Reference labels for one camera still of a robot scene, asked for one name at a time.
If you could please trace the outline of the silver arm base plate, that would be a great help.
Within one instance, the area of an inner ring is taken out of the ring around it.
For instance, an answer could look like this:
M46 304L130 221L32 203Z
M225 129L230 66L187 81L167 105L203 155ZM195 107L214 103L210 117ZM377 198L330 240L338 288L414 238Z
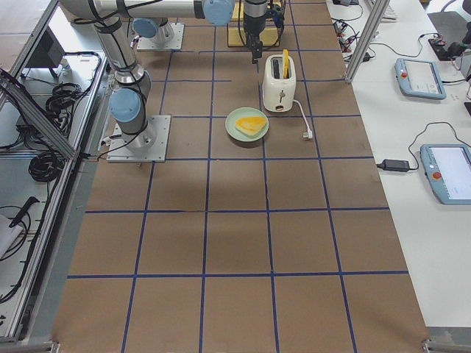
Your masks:
M137 50L139 51L172 51L180 50L183 42L184 23L157 24L139 18L137 24L133 25L139 40Z
M151 115L147 118L147 128L129 145L126 142L133 136L124 134L113 139L110 143L111 151L105 155L110 163L164 163L169 140L171 124L170 115Z

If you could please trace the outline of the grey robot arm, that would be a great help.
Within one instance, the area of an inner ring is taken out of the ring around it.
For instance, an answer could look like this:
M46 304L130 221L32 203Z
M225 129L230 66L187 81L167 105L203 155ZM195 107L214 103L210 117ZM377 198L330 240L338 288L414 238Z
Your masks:
M115 70L118 85L139 91L144 87L141 82L145 80L145 70L129 47L127 33L121 28L123 18L198 18L215 26L224 26L230 21L235 6L234 1L61 1L60 4L75 17L74 24L94 25ZM272 1L244 2L245 46L252 53L252 63L256 63L263 53L261 33L268 19L283 29L283 6Z
M182 46L185 24L172 23L167 18L135 18L132 22L132 29L139 37L138 50L178 50ZM252 62L256 63L262 57L263 52L260 35L248 29L239 34L244 35L243 46L250 50Z

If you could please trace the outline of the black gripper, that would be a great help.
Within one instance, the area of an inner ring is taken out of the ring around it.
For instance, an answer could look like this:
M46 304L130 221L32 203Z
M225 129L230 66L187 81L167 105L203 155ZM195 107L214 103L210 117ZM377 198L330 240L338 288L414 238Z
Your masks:
M246 0L244 2L244 31L250 36L252 64L262 58L263 42L258 37L264 30L266 21L266 0Z

